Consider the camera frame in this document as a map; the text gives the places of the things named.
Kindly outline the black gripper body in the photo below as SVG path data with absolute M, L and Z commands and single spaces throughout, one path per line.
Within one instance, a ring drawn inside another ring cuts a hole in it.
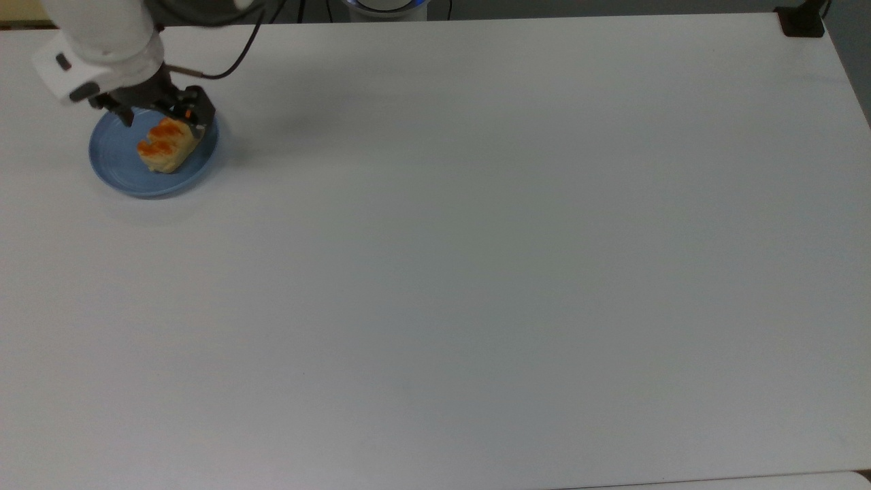
M 181 121 L 181 91 L 172 83 L 170 71 L 161 66 L 159 70 L 137 86 L 116 88 L 108 93 L 89 97 L 90 105 L 111 112 L 113 108 L 133 108 L 158 112 L 172 120 Z

